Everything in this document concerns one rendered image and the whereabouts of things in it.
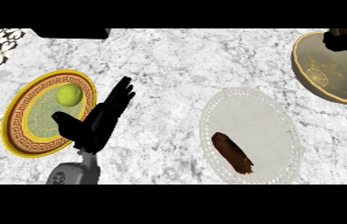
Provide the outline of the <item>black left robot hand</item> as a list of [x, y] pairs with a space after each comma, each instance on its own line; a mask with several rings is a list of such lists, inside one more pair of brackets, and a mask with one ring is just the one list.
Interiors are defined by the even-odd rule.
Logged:
[[132, 78], [125, 77], [117, 83], [107, 100], [97, 105], [85, 120], [64, 112], [52, 115], [58, 123], [60, 135], [74, 141], [74, 147], [83, 152], [97, 154], [107, 146], [128, 105], [136, 93]]

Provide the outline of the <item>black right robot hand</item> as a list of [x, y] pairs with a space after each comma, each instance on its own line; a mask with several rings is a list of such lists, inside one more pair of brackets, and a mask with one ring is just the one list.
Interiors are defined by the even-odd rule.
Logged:
[[331, 28], [324, 33], [323, 42], [333, 51], [347, 50], [347, 28]]

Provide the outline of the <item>black and white patterned object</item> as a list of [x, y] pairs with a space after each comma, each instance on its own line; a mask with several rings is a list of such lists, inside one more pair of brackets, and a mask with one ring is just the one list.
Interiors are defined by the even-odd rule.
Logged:
[[26, 36], [26, 32], [26, 28], [0, 28], [0, 65], [8, 62], [9, 55]]

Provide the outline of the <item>yellow and brown patterned plate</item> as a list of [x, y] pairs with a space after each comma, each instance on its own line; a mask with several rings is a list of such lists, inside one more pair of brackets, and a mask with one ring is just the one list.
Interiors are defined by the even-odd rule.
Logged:
[[[76, 106], [58, 103], [58, 89], [76, 84], [83, 91]], [[17, 93], [4, 116], [2, 138], [9, 151], [21, 157], [39, 158], [72, 144], [60, 136], [52, 119], [57, 111], [85, 120], [97, 106], [97, 90], [89, 76], [76, 70], [58, 70], [42, 75]]]

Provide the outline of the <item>white lace round placemat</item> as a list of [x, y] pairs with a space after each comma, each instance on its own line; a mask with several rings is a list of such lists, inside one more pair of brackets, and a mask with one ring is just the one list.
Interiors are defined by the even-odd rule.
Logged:
[[[225, 134], [255, 163], [240, 174], [219, 153], [212, 137]], [[272, 98], [253, 88], [216, 94], [203, 110], [200, 135], [209, 164], [230, 184], [289, 184], [302, 161], [302, 141], [292, 118]]]

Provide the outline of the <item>black appliance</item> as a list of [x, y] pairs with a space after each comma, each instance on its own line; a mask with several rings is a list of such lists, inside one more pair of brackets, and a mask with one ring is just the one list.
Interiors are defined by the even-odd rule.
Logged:
[[110, 28], [35, 28], [43, 38], [51, 39], [107, 39]]

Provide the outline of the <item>brown elongated cupcake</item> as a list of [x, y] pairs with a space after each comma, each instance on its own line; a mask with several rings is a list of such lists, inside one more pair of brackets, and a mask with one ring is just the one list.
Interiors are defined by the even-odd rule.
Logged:
[[212, 137], [212, 142], [215, 148], [218, 149], [221, 155], [228, 160], [235, 171], [240, 174], [250, 174], [253, 172], [255, 163], [249, 159], [238, 144], [231, 140], [231, 138], [222, 132], [215, 133]]

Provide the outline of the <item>green lime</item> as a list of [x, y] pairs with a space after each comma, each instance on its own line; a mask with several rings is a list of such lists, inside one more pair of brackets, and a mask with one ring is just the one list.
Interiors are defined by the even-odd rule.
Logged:
[[64, 106], [76, 106], [83, 98], [83, 90], [76, 84], [66, 84], [58, 89], [58, 102]]

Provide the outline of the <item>olive bowl with gold rim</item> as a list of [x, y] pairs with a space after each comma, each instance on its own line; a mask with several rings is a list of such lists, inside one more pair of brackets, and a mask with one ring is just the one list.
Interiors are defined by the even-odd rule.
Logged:
[[330, 50], [323, 40], [323, 31], [309, 32], [296, 40], [293, 71], [312, 94], [347, 105], [347, 50]]

